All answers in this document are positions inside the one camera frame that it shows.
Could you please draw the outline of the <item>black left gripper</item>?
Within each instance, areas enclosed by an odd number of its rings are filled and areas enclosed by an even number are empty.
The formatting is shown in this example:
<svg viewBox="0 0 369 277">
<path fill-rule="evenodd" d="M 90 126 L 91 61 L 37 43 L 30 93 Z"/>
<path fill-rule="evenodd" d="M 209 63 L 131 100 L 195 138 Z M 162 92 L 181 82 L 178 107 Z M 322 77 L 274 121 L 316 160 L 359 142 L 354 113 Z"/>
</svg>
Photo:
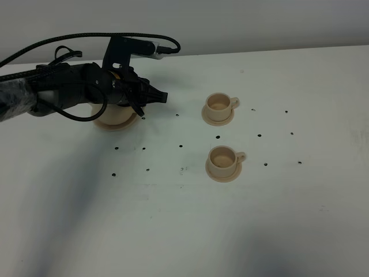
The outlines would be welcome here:
<svg viewBox="0 0 369 277">
<path fill-rule="evenodd" d="M 130 103 L 127 99 L 127 94 L 141 106 L 151 103 L 167 102 L 168 94 L 166 92 L 162 92 L 151 86 L 150 81 L 147 78 L 139 77 L 132 67 L 130 67 L 129 71 L 133 74 L 133 78 L 128 81 L 124 79 L 124 76 L 117 69 L 108 71 L 112 77 L 111 90 L 108 93 L 109 104 L 129 106 Z"/>
</svg>

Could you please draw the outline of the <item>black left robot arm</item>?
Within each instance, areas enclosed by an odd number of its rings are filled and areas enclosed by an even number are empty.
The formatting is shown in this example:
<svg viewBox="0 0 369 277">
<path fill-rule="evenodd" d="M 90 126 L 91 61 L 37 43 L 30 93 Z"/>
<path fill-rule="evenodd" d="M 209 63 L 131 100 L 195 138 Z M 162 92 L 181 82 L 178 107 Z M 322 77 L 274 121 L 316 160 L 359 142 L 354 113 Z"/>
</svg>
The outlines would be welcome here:
<svg viewBox="0 0 369 277">
<path fill-rule="evenodd" d="M 35 70 L 1 77 L 1 121 L 29 113 L 43 117 L 58 113 L 78 122 L 94 121 L 109 105 L 131 107 L 144 116 L 143 107 L 166 103 L 168 94 L 127 70 L 80 65 L 39 65 Z"/>
</svg>

